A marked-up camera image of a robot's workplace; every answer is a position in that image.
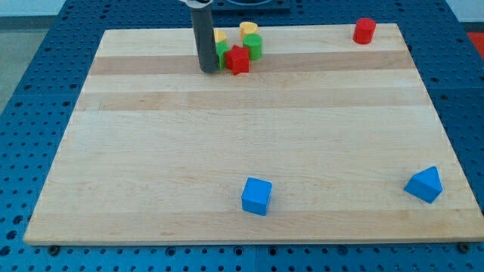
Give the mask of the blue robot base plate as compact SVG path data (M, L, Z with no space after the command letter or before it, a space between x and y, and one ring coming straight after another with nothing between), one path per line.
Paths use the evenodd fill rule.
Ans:
M214 0L212 10L230 11L289 11L291 0Z

